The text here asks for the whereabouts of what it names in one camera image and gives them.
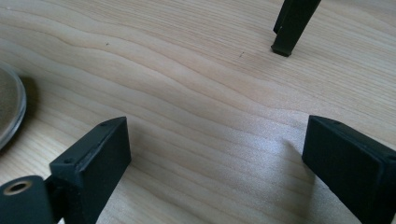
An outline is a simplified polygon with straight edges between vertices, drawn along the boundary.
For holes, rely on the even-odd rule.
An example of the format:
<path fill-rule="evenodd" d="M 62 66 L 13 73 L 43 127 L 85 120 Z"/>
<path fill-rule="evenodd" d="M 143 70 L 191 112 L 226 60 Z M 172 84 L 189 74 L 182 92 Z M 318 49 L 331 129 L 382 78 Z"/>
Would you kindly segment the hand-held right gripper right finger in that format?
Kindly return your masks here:
<path fill-rule="evenodd" d="M 396 151 L 342 122 L 308 119 L 303 162 L 362 224 L 396 215 Z"/>

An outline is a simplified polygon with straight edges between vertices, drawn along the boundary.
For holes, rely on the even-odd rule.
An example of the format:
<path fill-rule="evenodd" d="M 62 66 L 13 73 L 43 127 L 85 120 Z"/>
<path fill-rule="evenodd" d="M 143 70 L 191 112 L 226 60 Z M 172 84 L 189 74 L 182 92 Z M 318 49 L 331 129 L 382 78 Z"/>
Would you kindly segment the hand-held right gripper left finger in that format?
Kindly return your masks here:
<path fill-rule="evenodd" d="M 95 224 L 131 162 L 127 118 L 104 121 L 49 164 L 56 220 Z"/>

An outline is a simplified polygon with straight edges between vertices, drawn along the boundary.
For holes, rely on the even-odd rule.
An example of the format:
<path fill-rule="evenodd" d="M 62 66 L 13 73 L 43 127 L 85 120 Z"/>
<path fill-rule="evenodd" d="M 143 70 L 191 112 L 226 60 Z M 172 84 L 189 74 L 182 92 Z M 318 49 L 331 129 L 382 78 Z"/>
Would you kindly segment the clear jar of brown powder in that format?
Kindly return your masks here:
<path fill-rule="evenodd" d="M 0 150 L 19 129 L 26 105 L 26 91 L 20 77 L 0 63 Z"/>

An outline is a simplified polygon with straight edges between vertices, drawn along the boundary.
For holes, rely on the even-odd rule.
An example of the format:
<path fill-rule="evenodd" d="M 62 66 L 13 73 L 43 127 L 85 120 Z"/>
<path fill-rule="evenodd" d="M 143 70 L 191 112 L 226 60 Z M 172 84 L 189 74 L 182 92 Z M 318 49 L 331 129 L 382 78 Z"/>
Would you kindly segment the low black shelf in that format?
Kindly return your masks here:
<path fill-rule="evenodd" d="M 271 49 L 289 57 L 321 0 L 284 0 L 276 19 L 276 39 Z"/>

